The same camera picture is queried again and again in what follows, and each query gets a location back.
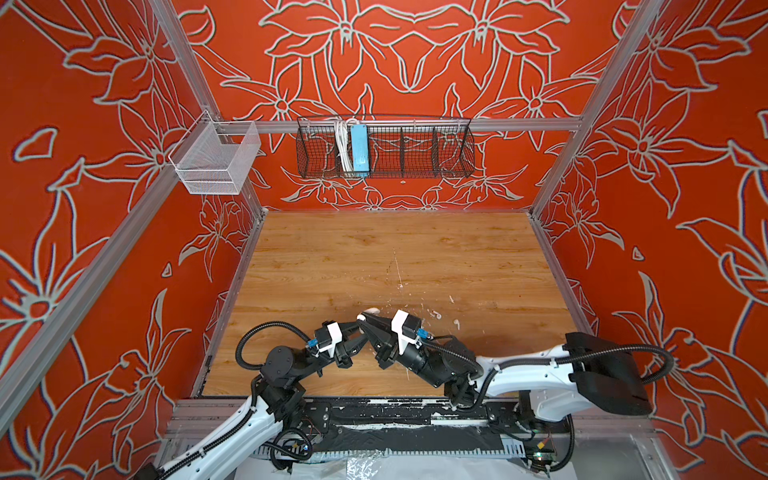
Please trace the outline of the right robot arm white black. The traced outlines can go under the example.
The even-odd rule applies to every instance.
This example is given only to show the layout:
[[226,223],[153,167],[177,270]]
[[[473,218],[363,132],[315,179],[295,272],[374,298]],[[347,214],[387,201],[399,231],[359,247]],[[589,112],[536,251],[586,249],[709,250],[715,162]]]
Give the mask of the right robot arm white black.
[[618,345],[582,332],[533,354],[486,357],[454,336],[432,335],[420,318],[402,310],[391,318],[364,311],[357,325],[381,368],[401,365],[442,388],[456,409],[475,411],[490,398],[517,393],[520,416],[541,422],[559,422],[590,408],[647,416],[652,410],[647,386],[676,367],[674,356],[663,348]]

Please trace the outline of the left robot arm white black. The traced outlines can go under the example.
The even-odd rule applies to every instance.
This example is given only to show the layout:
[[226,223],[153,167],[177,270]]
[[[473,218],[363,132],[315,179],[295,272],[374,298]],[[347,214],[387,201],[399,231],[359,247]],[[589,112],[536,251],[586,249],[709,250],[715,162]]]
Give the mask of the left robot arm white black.
[[335,364],[352,366],[368,338],[353,322],[328,322],[297,350],[274,348],[259,365],[244,403],[219,427],[185,453],[160,467],[144,466],[136,479],[225,479],[259,449],[280,467],[306,462],[314,454],[312,439],[299,424],[304,417],[305,389],[300,381]]

